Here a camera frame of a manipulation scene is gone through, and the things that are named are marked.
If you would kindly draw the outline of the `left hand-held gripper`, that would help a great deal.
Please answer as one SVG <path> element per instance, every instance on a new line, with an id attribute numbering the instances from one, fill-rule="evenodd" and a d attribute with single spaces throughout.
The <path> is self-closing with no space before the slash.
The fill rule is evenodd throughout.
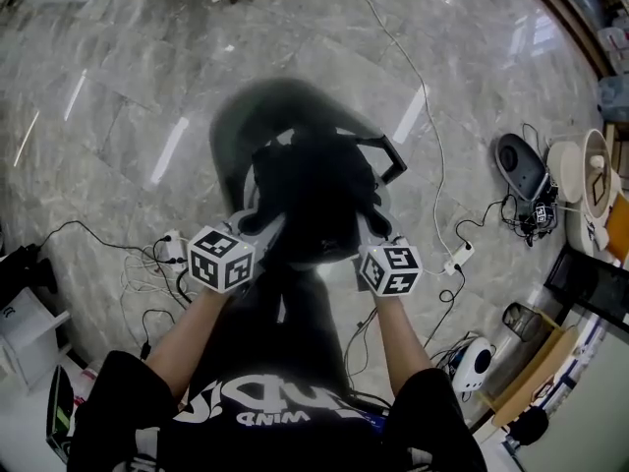
<path id="1" fill-rule="evenodd" d="M 249 282 L 281 233 L 286 215 L 256 225 L 256 209 L 234 213 L 220 225 L 204 227 L 187 246 L 192 279 L 228 294 Z"/>

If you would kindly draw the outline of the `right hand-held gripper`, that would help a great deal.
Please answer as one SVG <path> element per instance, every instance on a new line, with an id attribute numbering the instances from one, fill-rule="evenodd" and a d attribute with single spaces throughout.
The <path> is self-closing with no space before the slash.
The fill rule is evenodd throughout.
<path id="1" fill-rule="evenodd" d="M 424 266 L 416 246 L 402 233 L 399 222 L 381 207 L 371 216 L 357 213 L 359 275 L 376 296 L 404 296 L 413 292 Z"/>

